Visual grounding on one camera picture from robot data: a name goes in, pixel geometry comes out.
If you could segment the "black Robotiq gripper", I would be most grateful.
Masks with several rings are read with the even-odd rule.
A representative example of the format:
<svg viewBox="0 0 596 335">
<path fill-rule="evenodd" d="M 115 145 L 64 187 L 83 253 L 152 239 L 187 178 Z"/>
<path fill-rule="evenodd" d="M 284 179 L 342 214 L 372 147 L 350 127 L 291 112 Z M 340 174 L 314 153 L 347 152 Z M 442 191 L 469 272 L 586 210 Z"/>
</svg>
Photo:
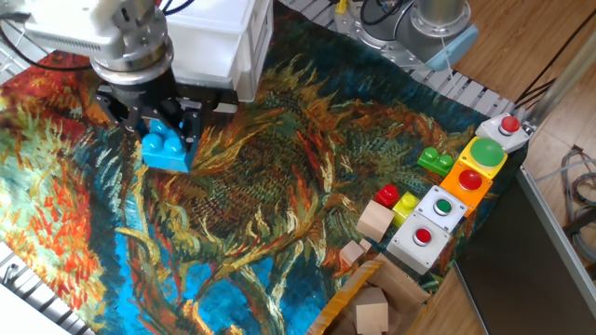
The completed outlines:
<svg viewBox="0 0 596 335">
<path fill-rule="evenodd" d="M 136 85 L 110 84 L 112 92 L 99 89 L 95 101 L 110 121 L 130 133 L 141 135 L 139 115 L 154 115 L 169 123 L 181 122 L 180 96 L 173 73 L 163 73 L 159 77 Z M 182 144 L 192 145 L 201 135 L 198 109 L 184 109 L 182 114 Z"/>
</svg>

